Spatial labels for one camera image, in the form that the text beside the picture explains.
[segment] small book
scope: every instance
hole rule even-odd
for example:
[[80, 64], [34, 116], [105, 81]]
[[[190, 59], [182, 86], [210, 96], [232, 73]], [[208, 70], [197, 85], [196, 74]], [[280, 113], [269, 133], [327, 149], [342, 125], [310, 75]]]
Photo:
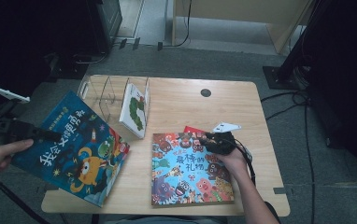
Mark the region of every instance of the small book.
[[211, 204], [234, 200], [230, 174], [200, 145], [202, 133], [155, 133], [151, 204]]
[[13, 156], [12, 164], [102, 207], [129, 145], [72, 91], [41, 128], [61, 133], [60, 142], [35, 140]]
[[144, 138], [146, 134], [147, 108], [148, 102], [144, 94], [135, 84], [128, 83], [123, 96], [120, 123], [139, 138]]

